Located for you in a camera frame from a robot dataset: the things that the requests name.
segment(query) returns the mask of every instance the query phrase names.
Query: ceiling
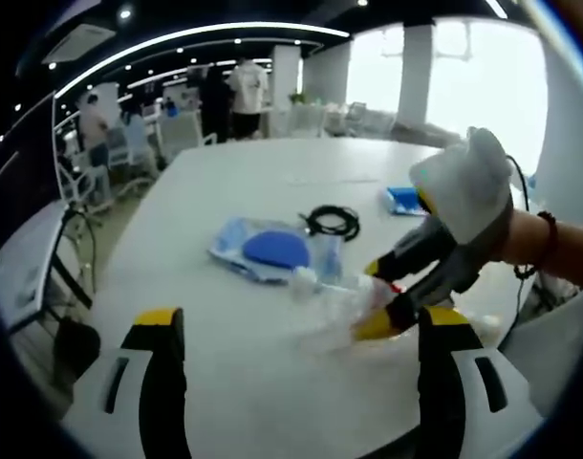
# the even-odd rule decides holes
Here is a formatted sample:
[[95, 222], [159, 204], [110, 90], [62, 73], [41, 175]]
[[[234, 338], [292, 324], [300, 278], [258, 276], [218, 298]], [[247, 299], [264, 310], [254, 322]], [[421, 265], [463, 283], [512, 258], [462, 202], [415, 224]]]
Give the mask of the ceiling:
[[[498, 1], [511, 20], [528, 23], [509, 0]], [[81, 4], [96, 5], [54, 28], [68, 8]], [[369, 0], [363, 8], [356, 0], [47, 0], [38, 5], [37, 10], [18, 14], [17, 4], [1, 4], [0, 17], [12, 17], [12, 28], [0, 33], [0, 134], [46, 94], [59, 90], [104, 58], [166, 33], [241, 21], [292, 22], [358, 33], [395, 22], [429, 23], [443, 15], [495, 17], [485, 0]], [[124, 9], [132, 14], [122, 20], [119, 13]], [[57, 62], [55, 69], [50, 70], [43, 59], [79, 24], [99, 26], [113, 31], [115, 36], [75, 61]], [[242, 38], [243, 43], [235, 44], [236, 38]], [[128, 83], [147, 77], [149, 70], [158, 74], [179, 69], [187, 66], [191, 58], [206, 63], [240, 55], [269, 57], [277, 40], [292, 43], [295, 39], [302, 40], [304, 56], [321, 46], [345, 40], [324, 33], [280, 29], [218, 31], [176, 38], [103, 68], [70, 90], [59, 105], [65, 102], [70, 105], [86, 90], [87, 84], [117, 81], [123, 94]], [[184, 48], [182, 54], [176, 52], [180, 47]], [[128, 64], [132, 68], [126, 71]], [[22, 108], [15, 112], [13, 107], [18, 103]], [[64, 113], [59, 111], [56, 118]]]

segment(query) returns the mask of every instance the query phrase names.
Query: plastic bottle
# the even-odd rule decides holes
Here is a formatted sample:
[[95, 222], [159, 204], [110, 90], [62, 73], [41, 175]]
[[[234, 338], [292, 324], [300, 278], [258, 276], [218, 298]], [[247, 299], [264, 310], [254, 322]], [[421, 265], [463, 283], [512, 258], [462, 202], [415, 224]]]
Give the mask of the plastic bottle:
[[321, 282], [315, 271], [297, 268], [290, 280], [291, 296], [315, 311], [321, 326], [349, 329], [370, 312], [382, 309], [397, 295], [395, 288], [367, 274], [340, 277], [335, 284]]

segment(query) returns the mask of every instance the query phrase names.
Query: white t-shirt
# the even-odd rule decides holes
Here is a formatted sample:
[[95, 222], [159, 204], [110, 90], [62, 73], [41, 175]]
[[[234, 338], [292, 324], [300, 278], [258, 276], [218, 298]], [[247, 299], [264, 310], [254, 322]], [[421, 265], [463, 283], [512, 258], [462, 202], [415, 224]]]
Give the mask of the white t-shirt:
[[107, 125], [102, 115], [94, 105], [88, 105], [79, 114], [79, 132], [83, 134], [83, 144], [86, 150], [107, 142]]
[[234, 69], [227, 80], [234, 91], [232, 111], [246, 115], [255, 115], [262, 110], [264, 94], [269, 89], [266, 71], [252, 60], [245, 61]]

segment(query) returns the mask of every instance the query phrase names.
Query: desk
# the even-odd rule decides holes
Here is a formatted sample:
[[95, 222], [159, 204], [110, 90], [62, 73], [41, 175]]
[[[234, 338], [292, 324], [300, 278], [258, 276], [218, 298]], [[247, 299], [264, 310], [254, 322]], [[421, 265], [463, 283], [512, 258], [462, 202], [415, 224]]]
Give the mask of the desk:
[[43, 307], [45, 285], [66, 211], [63, 201], [48, 204], [0, 250], [0, 314], [9, 330], [30, 321]]
[[[227, 271], [206, 249], [231, 216], [295, 222], [334, 204], [359, 214], [361, 234], [342, 261], [362, 271], [419, 223], [387, 214], [378, 194], [410, 186], [409, 167], [437, 151], [363, 139], [234, 142], [184, 151], [164, 171], [113, 250], [92, 325], [103, 347], [119, 346], [139, 312], [184, 308], [193, 457], [356, 458], [419, 424], [416, 327], [319, 354], [301, 338], [311, 311], [284, 287]], [[511, 267], [494, 263], [455, 301], [498, 316], [504, 334], [518, 286]]]

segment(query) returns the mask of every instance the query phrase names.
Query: window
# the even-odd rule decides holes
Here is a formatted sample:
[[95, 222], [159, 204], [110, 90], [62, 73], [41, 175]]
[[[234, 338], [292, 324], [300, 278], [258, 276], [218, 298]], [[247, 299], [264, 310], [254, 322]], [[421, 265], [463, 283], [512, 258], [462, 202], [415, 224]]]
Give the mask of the window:
[[531, 175], [548, 110], [540, 39], [520, 26], [471, 20], [462, 52], [464, 27], [461, 20], [436, 25], [427, 121], [462, 135], [469, 126], [489, 128]]
[[358, 35], [351, 45], [347, 103], [398, 111], [402, 77], [402, 25]]

